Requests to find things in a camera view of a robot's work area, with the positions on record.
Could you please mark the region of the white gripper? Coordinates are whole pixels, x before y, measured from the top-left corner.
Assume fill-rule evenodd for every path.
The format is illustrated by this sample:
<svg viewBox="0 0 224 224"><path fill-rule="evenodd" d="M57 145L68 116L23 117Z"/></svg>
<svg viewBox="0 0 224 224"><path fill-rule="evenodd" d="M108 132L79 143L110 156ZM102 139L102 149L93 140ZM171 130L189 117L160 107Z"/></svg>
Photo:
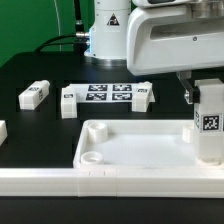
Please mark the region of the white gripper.
<svg viewBox="0 0 224 224"><path fill-rule="evenodd" d="M128 20L127 68L134 75L176 72L188 104L200 102L192 72L224 66L224 4L138 4Z"/></svg>

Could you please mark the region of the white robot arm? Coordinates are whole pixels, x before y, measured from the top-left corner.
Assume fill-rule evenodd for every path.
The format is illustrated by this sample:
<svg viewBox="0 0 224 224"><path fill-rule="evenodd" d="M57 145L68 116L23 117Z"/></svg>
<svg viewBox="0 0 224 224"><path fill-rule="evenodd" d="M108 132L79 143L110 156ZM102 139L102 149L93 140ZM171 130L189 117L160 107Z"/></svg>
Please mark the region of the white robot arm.
<svg viewBox="0 0 224 224"><path fill-rule="evenodd" d="M224 0L94 0L88 61L134 75L175 72L188 103L195 69L224 66Z"/></svg>

